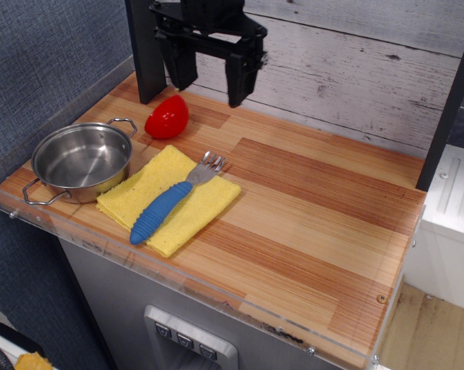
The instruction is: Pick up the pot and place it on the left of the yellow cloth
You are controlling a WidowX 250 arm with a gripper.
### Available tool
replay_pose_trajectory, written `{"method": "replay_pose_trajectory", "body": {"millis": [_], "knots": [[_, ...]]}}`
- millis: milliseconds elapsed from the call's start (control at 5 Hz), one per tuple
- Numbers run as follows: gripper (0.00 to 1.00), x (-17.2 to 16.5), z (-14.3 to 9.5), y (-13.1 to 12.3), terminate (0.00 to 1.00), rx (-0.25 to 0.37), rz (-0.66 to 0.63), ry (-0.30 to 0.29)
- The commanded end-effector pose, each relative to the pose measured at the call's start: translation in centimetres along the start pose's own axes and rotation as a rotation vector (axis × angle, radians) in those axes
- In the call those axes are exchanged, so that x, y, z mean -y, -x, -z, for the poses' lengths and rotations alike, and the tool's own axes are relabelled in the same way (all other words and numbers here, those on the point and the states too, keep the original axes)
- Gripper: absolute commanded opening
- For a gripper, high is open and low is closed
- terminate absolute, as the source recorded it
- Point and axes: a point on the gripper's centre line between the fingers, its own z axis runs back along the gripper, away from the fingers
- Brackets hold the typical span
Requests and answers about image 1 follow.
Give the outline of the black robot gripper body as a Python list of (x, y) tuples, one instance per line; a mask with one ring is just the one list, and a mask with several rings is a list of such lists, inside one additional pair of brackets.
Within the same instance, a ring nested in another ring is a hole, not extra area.
[(204, 54), (263, 54), (267, 30), (244, 13), (244, 1), (155, 1), (156, 37)]

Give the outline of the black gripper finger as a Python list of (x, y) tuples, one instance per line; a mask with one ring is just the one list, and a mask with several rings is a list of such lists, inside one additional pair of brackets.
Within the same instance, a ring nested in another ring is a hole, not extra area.
[(197, 79), (196, 52), (181, 38), (158, 32), (156, 40), (172, 84), (184, 91)]
[(240, 55), (232, 52), (225, 59), (228, 104), (237, 108), (254, 91), (257, 73), (267, 63), (267, 53)]

